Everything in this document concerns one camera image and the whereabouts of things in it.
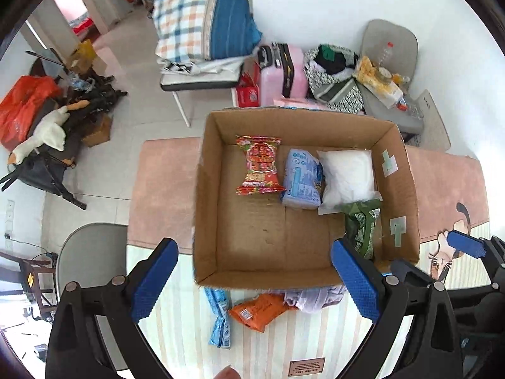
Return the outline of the operator hand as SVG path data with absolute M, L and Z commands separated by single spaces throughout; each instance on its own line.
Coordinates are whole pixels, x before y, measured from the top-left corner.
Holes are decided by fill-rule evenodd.
M 214 376 L 214 379 L 241 379 L 241 375 L 237 370 L 235 370 L 232 366 L 229 365 L 220 370 Z

